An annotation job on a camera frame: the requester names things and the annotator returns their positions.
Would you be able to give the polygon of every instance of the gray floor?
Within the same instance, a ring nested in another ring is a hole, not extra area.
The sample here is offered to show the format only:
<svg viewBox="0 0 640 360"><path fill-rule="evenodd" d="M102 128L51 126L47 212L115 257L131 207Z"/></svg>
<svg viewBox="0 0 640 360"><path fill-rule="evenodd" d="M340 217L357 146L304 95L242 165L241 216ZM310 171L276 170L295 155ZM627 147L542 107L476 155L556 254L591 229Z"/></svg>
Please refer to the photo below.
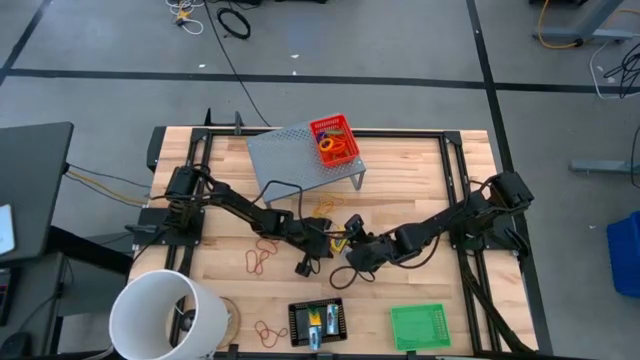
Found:
<svg viewBox="0 0 640 360"><path fill-rule="evenodd" d="M545 23L575 23L597 1L582 9L552 8ZM0 63L39 4L0 0ZM590 84L587 63L595 45L543 49L529 36L539 6L526 0L476 4L496 82ZM626 1L624 7L640 9L640 2ZM327 5L268 0L245 14L252 38L223 39L240 73L483 79L464 0L329 0ZM620 15L614 26L640 32L634 16ZM205 21L204 10L197 9L194 18ZM636 43L610 45L595 65L606 70L617 66ZM54 0L14 68L231 71L211 29L205 24L201 36L190 36L172 26L162 0ZM247 87L276 126L342 112L356 127L487 129L498 158L484 90L274 83ZM637 210L640 192L628 177L576 175L567 165L577 158L628 158L640 103L565 93L501 91L498 98L514 165L536 196L527 219L554 352L637 358L640 301L613 289L605 227ZM235 82L10 76L0 86L0 126L72 121L76 128L70 162L147 183L151 173L144 161L151 129L201 123L208 107L214 121L232 121L239 110L248 124L259 124ZM144 195L137 188L110 185ZM81 236L95 236L121 232L136 217L135 209L63 181L54 223ZM127 240L114 244L119 250L129 245ZM78 280L63 308L68 314L100 314L67 317L60 349L104 348L106 314L123 280L83 264L73 267ZM109 286L99 293L95 284Z"/></svg>

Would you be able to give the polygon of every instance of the white cable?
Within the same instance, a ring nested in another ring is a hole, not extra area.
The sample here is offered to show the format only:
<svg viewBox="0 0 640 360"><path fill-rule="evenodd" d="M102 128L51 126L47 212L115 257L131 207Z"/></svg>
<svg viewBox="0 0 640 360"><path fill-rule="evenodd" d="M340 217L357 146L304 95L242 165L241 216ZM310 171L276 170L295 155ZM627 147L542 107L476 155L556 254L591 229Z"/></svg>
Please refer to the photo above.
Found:
<svg viewBox="0 0 640 360"><path fill-rule="evenodd" d="M620 96L602 96L602 94L600 93L600 88L598 87L598 81L596 80L596 74L593 71L593 59L595 59L596 55L598 55L598 53L600 51L602 51L602 49L604 49L607 45L609 45L609 41L607 41L606 43L602 44L602 46L596 50L593 55L591 55L591 59L589 59L589 71L591 72L591 79L593 79L593 86L595 86L596 88L596 93L598 94L598 97L602 100L614 100L614 99L618 99L618 100L624 100L626 98L630 98L632 96L636 96L638 94L640 94L640 92L634 93L634 94L628 94L626 95L624 98L620 98Z"/></svg>
<svg viewBox="0 0 640 360"><path fill-rule="evenodd" d="M85 358L84 360L101 360L101 359L104 359L107 356L111 355L111 353L113 353L113 350L114 350L113 349L113 345L111 345L104 352L101 352L100 354L97 354L97 355L90 356L88 358Z"/></svg>
<svg viewBox="0 0 640 360"><path fill-rule="evenodd" d="M181 0L179 0L177 4L171 4L169 2L169 0L164 0L164 3L167 4L167 6L169 6L169 12L172 15L178 16L178 15L180 15L180 11L184 11L184 12L187 13L187 15L190 15L193 12L194 8L197 8L197 7L200 7L200 6L204 6L204 1L205 0L203 0L200 4L195 4L195 1L190 1L190 0L181 1ZM189 33L191 35L200 35L204 31L204 25L202 25L202 23L200 21L189 19L189 18L186 18L186 17L183 18L182 20L184 21L184 24L180 25L180 27L184 31L186 31L187 33ZM187 23L194 23L194 24L200 25L200 30L199 31L191 31L191 30L189 30L187 28Z"/></svg>
<svg viewBox="0 0 640 360"><path fill-rule="evenodd" d="M193 19L183 19L183 20L184 20L185 23L194 23L194 24L200 25L200 31L194 32L194 31L191 31L191 30L187 29L187 24L183 24L181 26L181 28L183 28L184 31L188 32L189 34L191 34L191 35L200 35L204 31L204 25L202 25L202 23L200 21L193 20Z"/></svg>

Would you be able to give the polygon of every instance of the perforated metal platform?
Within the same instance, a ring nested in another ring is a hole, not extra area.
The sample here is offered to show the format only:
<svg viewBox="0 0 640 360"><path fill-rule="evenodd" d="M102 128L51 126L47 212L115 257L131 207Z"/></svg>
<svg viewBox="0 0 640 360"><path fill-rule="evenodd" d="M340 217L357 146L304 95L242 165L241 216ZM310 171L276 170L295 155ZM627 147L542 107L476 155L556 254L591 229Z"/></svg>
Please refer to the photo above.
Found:
<svg viewBox="0 0 640 360"><path fill-rule="evenodd" d="M304 190L310 190L346 177L350 177L356 190L360 190L367 170L360 156L346 164L324 166L308 122L249 137L247 144L260 190L271 180L297 184ZM264 202L270 206L272 201L297 192L293 187L271 184L264 194Z"/></svg>

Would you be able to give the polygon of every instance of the white bucket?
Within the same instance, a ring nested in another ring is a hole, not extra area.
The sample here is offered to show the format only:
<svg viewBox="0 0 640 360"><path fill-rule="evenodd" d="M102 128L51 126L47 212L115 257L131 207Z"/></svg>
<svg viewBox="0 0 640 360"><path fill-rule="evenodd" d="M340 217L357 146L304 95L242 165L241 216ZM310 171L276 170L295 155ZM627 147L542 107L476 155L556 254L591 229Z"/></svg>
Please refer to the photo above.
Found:
<svg viewBox="0 0 640 360"><path fill-rule="evenodd" d="M172 348L167 316L184 296L195 300L191 330ZM222 299L188 277L170 270L146 273L122 290L109 317L114 348L128 360L201 359L215 352L229 315Z"/></svg>

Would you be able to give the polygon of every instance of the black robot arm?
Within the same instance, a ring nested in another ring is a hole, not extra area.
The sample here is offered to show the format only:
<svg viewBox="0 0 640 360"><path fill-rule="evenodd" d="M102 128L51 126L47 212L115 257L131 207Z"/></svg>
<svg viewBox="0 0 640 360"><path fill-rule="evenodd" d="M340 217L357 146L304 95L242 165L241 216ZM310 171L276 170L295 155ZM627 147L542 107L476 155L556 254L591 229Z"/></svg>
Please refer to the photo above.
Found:
<svg viewBox="0 0 640 360"><path fill-rule="evenodd" d="M485 187L490 189L489 198L482 193ZM346 257L355 270L375 272L387 261L401 264L420 255L425 246L445 231L463 228L465 236L481 236L493 228L497 216L517 215L526 210L532 200L533 195L520 175L505 172L488 178L463 201L429 219L403 224L378 236L367 234L360 216L354 215L345 224L354 234Z"/></svg>
<svg viewBox="0 0 640 360"><path fill-rule="evenodd" d="M210 192L193 194L199 179L205 180ZM165 195L156 198L166 198L173 204L187 203L198 208L212 205L229 211L249 223L251 230L260 237L282 240L302 251L304 258L295 269L302 276L309 276L311 273L312 259L333 257L329 235L325 234L331 226L331 220L314 217L295 219L291 211L263 209L255 204L257 199L248 200L233 191L229 184L213 179L205 169L193 166L175 168Z"/></svg>

